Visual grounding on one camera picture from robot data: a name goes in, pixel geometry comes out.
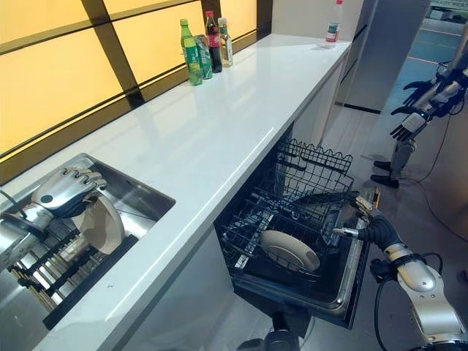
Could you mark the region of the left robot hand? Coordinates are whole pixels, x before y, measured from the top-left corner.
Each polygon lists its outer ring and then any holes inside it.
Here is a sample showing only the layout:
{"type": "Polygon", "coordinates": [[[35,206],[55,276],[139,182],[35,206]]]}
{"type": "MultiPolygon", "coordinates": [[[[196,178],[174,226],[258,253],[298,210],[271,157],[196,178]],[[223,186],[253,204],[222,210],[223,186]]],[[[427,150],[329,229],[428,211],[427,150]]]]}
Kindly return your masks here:
{"type": "Polygon", "coordinates": [[[31,204],[45,209],[54,218],[72,218],[85,211],[91,193],[106,186],[107,181],[99,172],[62,167],[33,192],[31,204]]]}

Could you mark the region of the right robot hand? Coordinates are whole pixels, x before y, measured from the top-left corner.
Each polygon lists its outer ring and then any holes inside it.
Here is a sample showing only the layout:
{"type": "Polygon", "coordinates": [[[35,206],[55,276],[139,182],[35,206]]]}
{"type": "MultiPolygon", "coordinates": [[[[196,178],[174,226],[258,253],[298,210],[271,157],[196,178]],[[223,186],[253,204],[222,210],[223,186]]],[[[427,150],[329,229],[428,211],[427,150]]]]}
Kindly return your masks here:
{"type": "Polygon", "coordinates": [[[382,251],[385,251],[389,246],[403,244],[395,227],[372,203],[360,195],[350,195],[347,200],[368,221],[368,225],[361,229],[336,227],[333,228],[332,233],[375,244],[382,251]]]}

